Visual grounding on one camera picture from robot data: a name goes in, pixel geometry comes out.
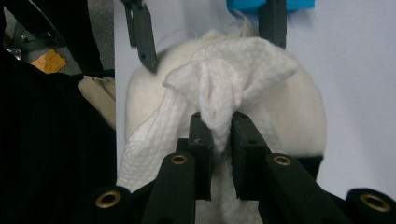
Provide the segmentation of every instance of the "black fabric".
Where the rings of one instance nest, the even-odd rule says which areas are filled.
[[[115,132],[77,77],[45,75],[1,49],[0,78],[0,223],[68,223],[115,183]]]

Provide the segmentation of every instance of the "white background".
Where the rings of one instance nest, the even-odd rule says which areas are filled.
[[[212,28],[231,29],[225,1],[147,0],[157,52]],[[287,51],[312,75],[327,114],[318,182],[342,198],[366,187],[396,200],[395,22],[394,0],[317,0],[315,9],[288,15]],[[120,0],[114,1],[114,25],[120,163],[126,89],[140,66]]]

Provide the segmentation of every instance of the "black metal bracket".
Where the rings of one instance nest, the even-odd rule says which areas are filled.
[[[267,0],[259,7],[259,36],[284,49],[286,47],[286,0]]]
[[[396,223],[390,197],[372,189],[331,195],[298,160],[271,153],[247,115],[233,114],[230,138],[236,197],[259,201],[263,223]],[[117,186],[95,192],[72,223],[194,223],[195,200],[210,200],[212,151],[210,131],[193,114],[189,139],[178,140],[154,181],[132,194]]]
[[[16,22],[11,47],[22,51],[31,51],[65,47],[65,43],[56,30],[32,35],[19,22]]]
[[[131,47],[137,47],[140,62],[152,73],[157,71],[157,54],[155,52],[149,9],[142,0],[121,0],[125,7]]]

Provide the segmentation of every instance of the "white cloth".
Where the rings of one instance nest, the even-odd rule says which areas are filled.
[[[135,191],[153,180],[177,139],[188,136],[191,114],[200,111],[213,134],[216,168],[212,202],[197,202],[196,223],[261,223],[256,202],[235,198],[225,149],[233,112],[248,114],[273,152],[309,156],[324,151],[318,90],[286,51],[266,40],[213,40],[171,71],[163,85],[160,106],[128,139],[118,185]]]
[[[255,32],[247,21],[244,21],[240,31],[231,35],[211,30],[199,40],[188,40],[161,52],[158,55],[156,74],[152,74],[144,66],[134,71],[126,96],[125,142],[128,142],[132,133],[160,106],[166,91],[163,81],[172,70],[188,63],[192,54],[203,45],[253,35]]]

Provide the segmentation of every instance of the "white towel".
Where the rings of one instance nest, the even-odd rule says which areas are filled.
[[[153,180],[177,139],[188,136],[190,116],[200,111],[213,134],[216,168],[212,202],[197,202],[196,223],[261,223],[256,202],[235,198],[225,149],[233,112],[248,114],[273,152],[324,151],[325,115],[315,84],[293,57],[266,40],[214,38],[163,85],[159,107],[128,139],[118,185],[135,191]]]

